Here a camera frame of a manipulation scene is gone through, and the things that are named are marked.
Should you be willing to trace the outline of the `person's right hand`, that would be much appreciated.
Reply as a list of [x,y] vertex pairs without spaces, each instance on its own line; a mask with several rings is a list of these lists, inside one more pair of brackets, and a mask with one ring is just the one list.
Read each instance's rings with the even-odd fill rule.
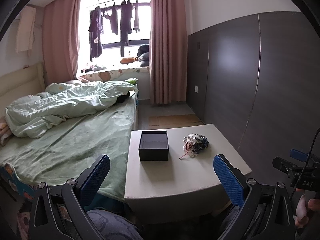
[[310,220],[310,215],[308,215],[309,211],[319,212],[319,199],[312,198],[307,202],[304,190],[296,189],[296,192],[303,193],[297,204],[295,218],[295,226],[297,228],[302,228],[303,226],[308,224]]

